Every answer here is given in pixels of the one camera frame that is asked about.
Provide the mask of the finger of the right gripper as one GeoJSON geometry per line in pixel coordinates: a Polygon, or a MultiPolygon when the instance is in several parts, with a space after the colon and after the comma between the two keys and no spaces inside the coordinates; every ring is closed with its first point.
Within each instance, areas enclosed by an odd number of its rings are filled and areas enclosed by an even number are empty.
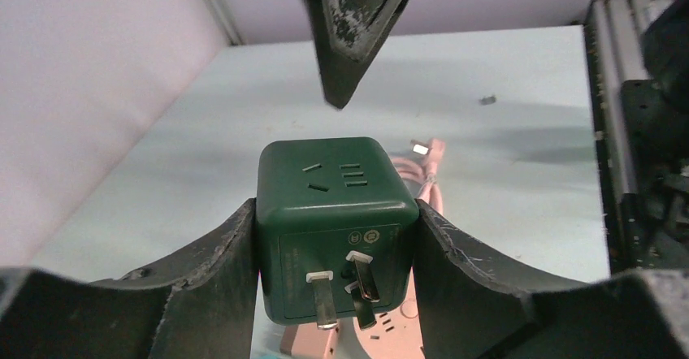
{"type": "Polygon", "coordinates": [[[324,100],[352,99],[409,0],[302,0],[309,17],[324,100]]]}

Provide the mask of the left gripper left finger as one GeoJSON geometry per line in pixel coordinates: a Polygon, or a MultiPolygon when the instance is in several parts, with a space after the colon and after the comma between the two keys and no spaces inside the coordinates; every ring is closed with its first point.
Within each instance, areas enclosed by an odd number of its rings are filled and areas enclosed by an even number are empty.
{"type": "Polygon", "coordinates": [[[213,231],[119,279],[2,269],[2,357],[249,357],[254,215],[249,199],[213,231]]]}

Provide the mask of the pink round power strip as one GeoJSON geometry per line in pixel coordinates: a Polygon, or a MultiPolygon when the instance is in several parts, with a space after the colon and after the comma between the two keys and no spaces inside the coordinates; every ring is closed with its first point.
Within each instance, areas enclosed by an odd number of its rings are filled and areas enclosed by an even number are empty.
{"type": "MultiPolygon", "coordinates": [[[[353,326],[356,342],[369,358],[424,358],[423,338],[418,319],[414,276],[409,276],[406,297],[396,309],[377,315],[377,323],[361,330],[356,320],[353,326]]],[[[340,342],[345,322],[322,331],[314,323],[288,326],[280,342],[279,351],[292,358],[333,358],[340,342]]]]}

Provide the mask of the dark green cube socket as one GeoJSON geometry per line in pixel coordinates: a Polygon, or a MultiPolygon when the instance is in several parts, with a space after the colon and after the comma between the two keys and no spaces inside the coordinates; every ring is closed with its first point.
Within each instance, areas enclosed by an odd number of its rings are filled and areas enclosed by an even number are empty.
{"type": "Polygon", "coordinates": [[[268,318],[364,327],[408,288],[418,204],[370,137],[275,141],[258,162],[255,235],[268,318]]]}

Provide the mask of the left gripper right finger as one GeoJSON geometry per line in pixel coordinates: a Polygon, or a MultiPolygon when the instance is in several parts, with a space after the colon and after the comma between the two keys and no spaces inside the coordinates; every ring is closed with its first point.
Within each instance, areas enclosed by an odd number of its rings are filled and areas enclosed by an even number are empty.
{"type": "Polygon", "coordinates": [[[428,358],[685,358],[687,270],[583,283],[528,266],[420,202],[414,283],[428,358]]]}

